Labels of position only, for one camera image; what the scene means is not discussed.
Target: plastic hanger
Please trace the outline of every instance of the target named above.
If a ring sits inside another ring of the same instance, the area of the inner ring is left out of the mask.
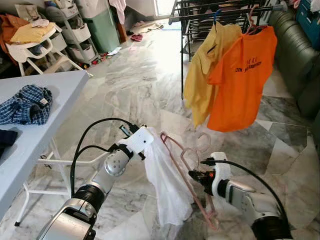
[[[255,34],[258,30],[262,30],[262,29],[265,29],[267,27],[267,25],[261,25],[261,26],[257,26],[254,24],[254,20],[252,19],[252,13],[253,11],[258,7],[258,5],[255,5],[250,13],[249,13],[249,21],[250,21],[250,26],[248,28],[248,30],[246,31],[245,34],[248,34],[248,35],[253,35]]]
[[[219,15],[219,13],[221,12],[221,9],[218,9],[217,11],[215,11],[214,15],[213,15],[213,24],[216,25],[217,21],[217,15]]]
[[[251,31],[254,31],[257,28],[257,25],[255,25],[254,20],[252,19],[252,13],[254,12],[254,10],[258,7],[258,5],[253,6],[253,8],[251,8],[251,11],[249,13],[249,22],[250,22],[250,26],[248,27],[248,30],[246,31],[245,34],[249,34]]]

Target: white plastic chair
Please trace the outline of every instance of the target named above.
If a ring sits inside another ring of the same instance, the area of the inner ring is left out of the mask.
[[[58,70],[58,68],[61,66],[61,64],[65,63],[66,61],[69,61],[75,68],[79,70],[83,70],[79,65],[77,65],[75,62],[73,62],[70,58],[65,56],[63,53],[60,51],[57,51],[54,49],[53,44],[50,40],[50,37],[56,32],[55,28],[52,28],[50,32],[48,32],[45,36],[42,38],[42,42],[31,42],[31,43],[26,43],[26,44],[7,44],[6,47],[9,51],[9,54],[12,56],[14,60],[16,60],[19,64],[21,76],[25,76],[25,71],[23,67],[23,63],[28,62],[39,74],[46,74],[46,73],[54,73]],[[39,55],[34,55],[29,48],[32,48],[36,45],[39,45],[40,43],[47,42],[47,47],[41,46],[40,51],[41,54]],[[45,72],[43,72],[30,58],[33,59],[41,59],[47,54],[52,54],[52,53],[57,53],[59,54],[64,61],[61,61],[61,57],[59,60],[49,67]]]

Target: green storage cabinet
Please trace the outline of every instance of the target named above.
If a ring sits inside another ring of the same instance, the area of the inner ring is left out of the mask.
[[[119,46],[119,38],[113,16],[109,9],[93,18],[84,18],[95,47],[100,53],[110,53]]]

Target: white pillow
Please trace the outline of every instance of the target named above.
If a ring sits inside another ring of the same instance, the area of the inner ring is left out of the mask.
[[[320,11],[320,0],[311,0],[311,12],[317,12]]]

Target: power cord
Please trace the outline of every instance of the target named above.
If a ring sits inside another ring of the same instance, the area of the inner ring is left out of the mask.
[[[76,162],[77,159],[79,158],[80,154],[83,153],[85,150],[89,149],[89,148],[97,148],[100,149],[102,151],[108,152],[107,149],[100,147],[100,146],[96,146],[96,145],[89,145],[89,146],[85,146],[84,148],[80,149],[84,138],[86,136],[86,134],[88,133],[88,131],[95,125],[102,123],[102,122],[107,122],[107,121],[121,121],[125,124],[127,124],[129,126],[129,130],[132,133],[135,133],[136,131],[139,130],[139,127],[135,124],[132,124],[131,122],[124,120],[122,118],[118,118],[118,117],[109,117],[109,118],[104,118],[104,119],[100,119],[98,121],[95,121],[94,123],[92,123],[90,126],[88,126],[86,128],[86,130],[83,132],[80,141],[76,147],[75,153],[74,153],[74,157],[72,160],[72,164],[71,164],[71,168],[70,168],[70,186],[71,186],[71,197],[74,197],[75,195],[75,169],[76,169]]]

